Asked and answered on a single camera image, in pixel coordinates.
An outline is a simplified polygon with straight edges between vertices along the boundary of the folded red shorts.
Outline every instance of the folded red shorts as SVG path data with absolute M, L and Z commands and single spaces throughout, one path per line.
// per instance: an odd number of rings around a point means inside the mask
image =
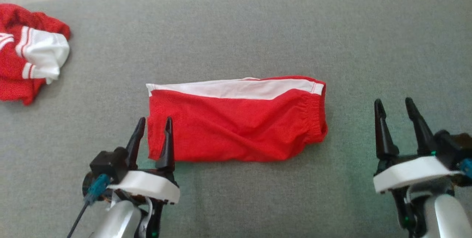
M 310 77 L 146 86 L 150 159 L 159 158 L 168 116 L 176 161 L 282 161 L 327 133 L 326 84 Z

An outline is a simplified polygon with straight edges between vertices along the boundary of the clothing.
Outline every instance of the clothing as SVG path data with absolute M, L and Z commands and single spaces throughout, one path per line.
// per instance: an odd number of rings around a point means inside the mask
M 41 12 L 0 4 L 0 100 L 29 105 L 57 80 L 69 55 L 69 26 Z
M 177 161 L 282 161 L 327 133 L 326 84 L 304 76 L 147 84 L 149 157 L 158 159 L 167 116 Z

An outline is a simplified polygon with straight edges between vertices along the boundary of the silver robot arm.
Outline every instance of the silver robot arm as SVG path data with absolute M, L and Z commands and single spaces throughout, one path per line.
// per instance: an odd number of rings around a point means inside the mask
M 100 152 L 90 163 L 91 172 L 83 183 L 86 206 L 93 183 L 104 175 L 110 179 L 98 198 L 110 203 L 108 212 L 90 238 L 158 238 L 163 207 L 179 202 L 180 189 L 173 175 L 172 119 L 167 118 L 165 142 L 155 169 L 138 169 L 136 164 L 144 129 L 145 118 L 141 118 L 126 149 L 118 147 L 113 152 Z
M 432 134 L 411 98 L 408 116 L 418 141 L 417 155 L 400 156 L 385 122 L 380 100 L 375 101 L 375 191 L 391 192 L 400 227 L 415 238 L 472 237 L 472 227 L 454 186 L 472 186 L 472 138 L 468 134 Z

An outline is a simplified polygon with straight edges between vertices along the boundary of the red fabric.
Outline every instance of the red fabric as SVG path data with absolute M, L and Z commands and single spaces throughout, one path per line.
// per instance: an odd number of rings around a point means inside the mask
M 22 100 L 29 105 L 39 92 L 45 79 L 23 79 L 22 70 L 27 63 L 18 56 L 15 46 L 21 40 L 23 26 L 70 38 L 69 26 L 41 12 L 30 12 L 15 4 L 0 4 L 0 33 L 13 35 L 14 41 L 0 48 L 0 100 Z
M 309 77 L 290 76 L 325 83 Z M 158 159 L 171 116 L 176 161 L 282 161 L 327 133 L 322 95 L 291 89 L 273 100 L 219 99 L 153 90 L 148 118 L 150 159 Z

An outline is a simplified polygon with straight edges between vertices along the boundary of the gray couch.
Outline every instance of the gray couch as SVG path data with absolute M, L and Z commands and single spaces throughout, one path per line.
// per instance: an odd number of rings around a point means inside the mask
M 472 133 L 472 0 L 66 0 L 27 8 L 68 23 L 60 79 L 0 104 L 2 237 L 65 237 L 81 181 L 148 114 L 145 83 L 307 75 L 327 83 L 329 133 L 284 162 L 177 163 L 162 237 L 406 237 L 375 194 L 373 102 L 413 153 L 411 96 L 433 132 Z M 139 164 L 150 168 L 146 137 Z M 457 196 L 470 213 L 470 189 Z M 104 204 L 86 211 L 88 237 Z

